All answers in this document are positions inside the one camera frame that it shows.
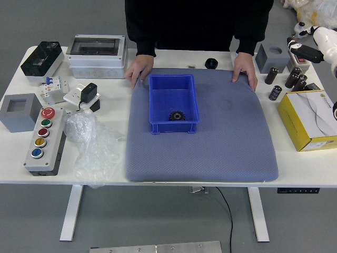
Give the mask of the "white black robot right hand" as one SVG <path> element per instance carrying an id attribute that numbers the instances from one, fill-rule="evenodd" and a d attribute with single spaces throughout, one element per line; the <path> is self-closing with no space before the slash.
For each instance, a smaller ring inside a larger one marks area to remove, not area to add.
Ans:
<path id="1" fill-rule="evenodd" d="M 336 31 L 323 26 L 310 26 L 300 35 L 312 35 L 318 49 L 296 42 L 291 37 L 287 38 L 290 52 L 299 58 L 313 63 L 326 61 L 331 64 L 331 72 L 336 77 Z"/>

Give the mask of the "person's left hand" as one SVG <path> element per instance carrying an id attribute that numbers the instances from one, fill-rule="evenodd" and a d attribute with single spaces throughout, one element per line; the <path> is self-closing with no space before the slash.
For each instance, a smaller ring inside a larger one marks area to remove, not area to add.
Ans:
<path id="1" fill-rule="evenodd" d="M 249 86 L 253 91 L 256 91 L 258 80 L 253 64 L 253 56 L 251 54 L 239 52 L 236 56 L 234 60 L 232 83 L 238 80 L 241 72 L 247 75 Z"/>

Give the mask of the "person's right hand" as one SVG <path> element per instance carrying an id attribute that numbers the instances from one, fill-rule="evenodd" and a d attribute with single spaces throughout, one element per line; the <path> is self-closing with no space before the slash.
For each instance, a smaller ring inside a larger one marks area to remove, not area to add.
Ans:
<path id="1" fill-rule="evenodd" d="M 151 55 L 138 55 L 125 72 L 125 78 L 130 81 L 132 90 L 138 81 L 143 82 L 150 74 L 154 65 Z"/>

